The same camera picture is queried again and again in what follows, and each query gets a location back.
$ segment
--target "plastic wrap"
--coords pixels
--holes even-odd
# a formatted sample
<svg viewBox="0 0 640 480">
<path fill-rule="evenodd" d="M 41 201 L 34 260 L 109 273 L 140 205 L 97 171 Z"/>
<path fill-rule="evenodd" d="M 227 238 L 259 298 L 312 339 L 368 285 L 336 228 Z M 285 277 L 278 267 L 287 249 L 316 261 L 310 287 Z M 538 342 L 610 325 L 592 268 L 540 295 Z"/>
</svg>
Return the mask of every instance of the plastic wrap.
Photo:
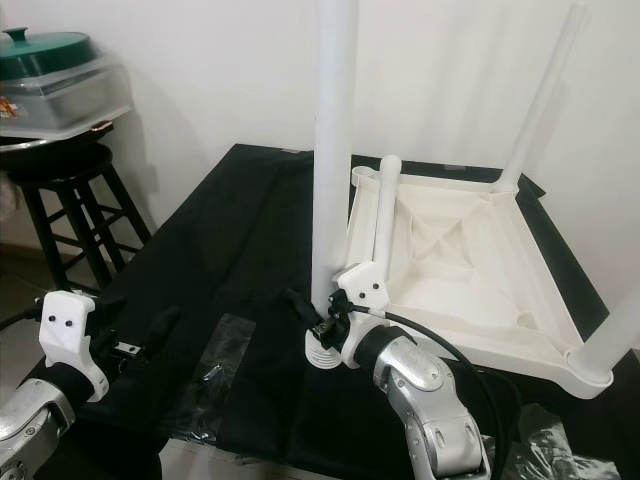
<svg viewBox="0 0 640 480">
<path fill-rule="evenodd" d="M 179 401 L 160 429 L 173 438 L 214 444 L 231 384 L 253 336 L 255 323 L 222 316 Z"/>
<path fill-rule="evenodd" d="M 620 480 L 612 462 L 574 455 L 560 418 L 540 405 L 522 407 L 519 432 L 522 442 L 512 444 L 503 480 Z M 492 462 L 494 439 L 484 444 Z"/>
</svg>

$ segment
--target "cable connector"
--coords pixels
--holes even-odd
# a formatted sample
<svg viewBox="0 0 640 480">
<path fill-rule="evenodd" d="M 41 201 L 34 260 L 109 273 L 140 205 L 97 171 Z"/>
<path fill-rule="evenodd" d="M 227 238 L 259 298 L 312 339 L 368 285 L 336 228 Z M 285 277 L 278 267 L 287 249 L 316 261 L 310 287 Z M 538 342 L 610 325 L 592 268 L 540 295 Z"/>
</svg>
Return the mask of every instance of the cable connector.
<svg viewBox="0 0 640 480">
<path fill-rule="evenodd" d="M 342 288 L 331 294 L 329 302 L 331 303 L 329 316 L 332 318 L 338 319 L 354 311 L 353 302 L 349 301 L 347 292 Z"/>
</svg>

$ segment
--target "floor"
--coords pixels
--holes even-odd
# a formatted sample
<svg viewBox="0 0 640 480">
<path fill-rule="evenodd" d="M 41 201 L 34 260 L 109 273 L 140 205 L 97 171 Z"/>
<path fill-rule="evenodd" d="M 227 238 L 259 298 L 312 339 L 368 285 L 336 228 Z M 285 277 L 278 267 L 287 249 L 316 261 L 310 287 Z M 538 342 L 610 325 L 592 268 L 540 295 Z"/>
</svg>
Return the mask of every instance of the floor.
<svg viewBox="0 0 640 480">
<path fill-rule="evenodd" d="M 91 271 L 83 262 L 72 279 L 92 286 Z M 34 298 L 53 287 L 40 259 L 0 256 L 0 321 L 24 311 Z M 42 357 L 39 324 L 23 320 L 0 332 L 0 405 Z M 160 453 L 165 480 L 330 480 L 329 477 L 267 462 L 236 464 L 234 454 L 206 445 L 170 440 Z"/>
</svg>

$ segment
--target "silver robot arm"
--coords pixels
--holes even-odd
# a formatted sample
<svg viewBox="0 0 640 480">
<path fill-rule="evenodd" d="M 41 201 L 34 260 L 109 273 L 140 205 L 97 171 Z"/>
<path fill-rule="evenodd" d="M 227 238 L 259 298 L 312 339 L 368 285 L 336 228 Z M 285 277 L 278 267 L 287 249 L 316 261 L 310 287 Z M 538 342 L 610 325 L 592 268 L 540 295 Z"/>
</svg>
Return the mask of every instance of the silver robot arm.
<svg viewBox="0 0 640 480">
<path fill-rule="evenodd" d="M 58 291 L 29 310 L 35 313 L 25 318 L 41 318 L 39 341 L 47 368 L 0 407 L 0 480 L 32 478 L 74 423 L 74 410 L 100 401 L 127 363 L 152 356 L 179 317 L 175 308 L 163 312 L 153 320 L 153 335 L 139 347 L 118 341 L 114 330 L 104 328 L 122 305 L 124 299 L 103 303 Z"/>
<path fill-rule="evenodd" d="M 285 292 L 310 332 L 307 359 L 321 368 L 344 363 L 371 375 L 405 426 L 416 480 L 489 479 L 480 431 L 456 394 L 451 370 L 384 318 L 389 297 L 380 266 L 354 265 L 334 282 L 339 289 L 329 298 L 326 319 L 296 292 Z M 349 308 L 355 301 L 368 313 Z"/>
<path fill-rule="evenodd" d="M 398 337 L 378 355 L 373 382 L 404 423 L 416 479 L 490 477 L 480 431 L 442 360 Z"/>
</svg>

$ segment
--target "table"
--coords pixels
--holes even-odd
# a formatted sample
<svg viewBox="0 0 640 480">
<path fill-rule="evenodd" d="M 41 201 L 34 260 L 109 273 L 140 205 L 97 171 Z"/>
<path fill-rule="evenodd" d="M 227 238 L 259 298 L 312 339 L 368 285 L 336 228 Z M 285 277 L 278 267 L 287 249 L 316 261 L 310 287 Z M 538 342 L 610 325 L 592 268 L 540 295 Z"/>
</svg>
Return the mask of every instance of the table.
<svg viewBox="0 0 640 480">
<path fill-rule="evenodd" d="M 354 165 L 379 160 L 354 156 Z M 310 291 L 312 152 L 235 145 L 103 293 L 128 304 L 115 321 L 136 344 L 149 322 L 177 306 L 182 316 L 165 348 L 128 371 L 85 420 L 146 434 L 191 376 L 217 322 L 232 313 L 256 322 L 233 382 L 216 445 L 340 478 L 413 478 L 401 423 L 361 372 L 314 369 L 304 328 L 280 300 L 285 287 Z M 403 172 L 494 181 L 499 170 L 405 162 Z M 583 337 L 606 318 L 602 300 L 545 213 L 544 192 L 523 177 L 517 197 Z M 526 402 L 561 415 L 575 453 L 614 460 L 640 478 L 640 366 L 633 354 L 596 399 L 570 397 L 550 382 L 509 374 Z M 458 386 L 464 390 L 458 379 Z M 470 395 L 473 403 L 473 392 Z M 486 412 L 468 405 L 481 430 Z"/>
</svg>

